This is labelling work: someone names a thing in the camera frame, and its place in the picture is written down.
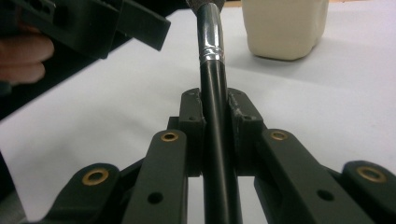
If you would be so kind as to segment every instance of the brass insert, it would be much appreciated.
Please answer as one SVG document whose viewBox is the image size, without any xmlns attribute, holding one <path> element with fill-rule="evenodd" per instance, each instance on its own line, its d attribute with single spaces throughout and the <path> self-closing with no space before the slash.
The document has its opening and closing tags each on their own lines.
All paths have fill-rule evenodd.
<svg viewBox="0 0 396 224">
<path fill-rule="evenodd" d="M 361 166 L 361 167 L 358 167 L 358 169 L 356 169 L 356 171 L 358 172 L 358 174 L 361 177 L 363 177 L 367 180 L 370 180 L 372 182 L 375 182 L 375 183 L 387 182 L 387 177 L 384 175 L 384 173 L 382 173 L 378 169 L 375 169 L 374 167 Z"/>
<path fill-rule="evenodd" d="M 288 139 L 288 135 L 283 132 L 280 132 L 280 131 L 271 132 L 271 137 L 277 141 L 282 141 L 282 140 Z"/>
<path fill-rule="evenodd" d="M 108 170 L 105 168 L 95 168 L 82 177 L 82 183 L 86 186 L 98 185 L 108 178 Z"/>
<path fill-rule="evenodd" d="M 161 140 L 164 142 L 173 142 L 178 139 L 177 133 L 165 133 L 163 136 L 161 136 Z"/>
</svg>

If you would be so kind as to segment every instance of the hand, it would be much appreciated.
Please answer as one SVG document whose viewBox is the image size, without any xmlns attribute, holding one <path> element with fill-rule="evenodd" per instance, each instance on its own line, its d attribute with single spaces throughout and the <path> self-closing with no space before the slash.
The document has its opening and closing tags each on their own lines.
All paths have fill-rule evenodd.
<svg viewBox="0 0 396 224">
<path fill-rule="evenodd" d="M 21 35 L 0 38 L 0 81 L 12 85 L 34 83 L 45 74 L 42 64 L 52 56 L 50 39 L 36 29 L 22 26 Z"/>
</svg>

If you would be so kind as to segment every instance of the white container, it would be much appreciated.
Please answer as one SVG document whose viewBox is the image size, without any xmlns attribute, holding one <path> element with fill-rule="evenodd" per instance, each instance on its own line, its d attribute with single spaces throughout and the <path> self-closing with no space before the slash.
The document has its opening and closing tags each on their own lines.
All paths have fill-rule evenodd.
<svg viewBox="0 0 396 224">
<path fill-rule="evenodd" d="M 323 35 L 329 0 L 242 0 L 247 44 L 261 57 L 296 60 Z"/>
</svg>

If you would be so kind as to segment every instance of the white table surface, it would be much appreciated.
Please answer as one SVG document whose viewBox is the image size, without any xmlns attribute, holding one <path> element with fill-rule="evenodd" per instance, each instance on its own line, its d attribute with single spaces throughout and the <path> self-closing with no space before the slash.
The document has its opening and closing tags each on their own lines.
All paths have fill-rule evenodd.
<svg viewBox="0 0 396 224">
<path fill-rule="evenodd" d="M 396 1 L 330 4 L 320 43 L 295 62 L 251 55 L 240 7 L 221 16 L 228 86 L 268 127 L 294 133 L 336 171 L 366 160 L 396 173 Z M 200 86 L 195 16 L 169 20 L 161 52 L 133 40 L 1 122 L 0 148 L 30 220 L 80 168 L 143 158 L 178 115 L 180 94 Z M 252 181 L 240 178 L 244 222 L 263 223 Z M 191 178 L 189 223 L 204 223 L 203 210 L 202 179 Z"/>
</svg>

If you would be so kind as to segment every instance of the silver ferrule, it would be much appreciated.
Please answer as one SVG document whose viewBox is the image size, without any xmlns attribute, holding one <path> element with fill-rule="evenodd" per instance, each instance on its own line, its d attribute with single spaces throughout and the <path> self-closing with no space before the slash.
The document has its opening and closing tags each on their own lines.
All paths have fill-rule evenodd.
<svg viewBox="0 0 396 224">
<path fill-rule="evenodd" d="M 197 12 L 199 60 L 218 60 L 224 63 L 224 43 L 219 8 L 208 3 Z"/>
</svg>

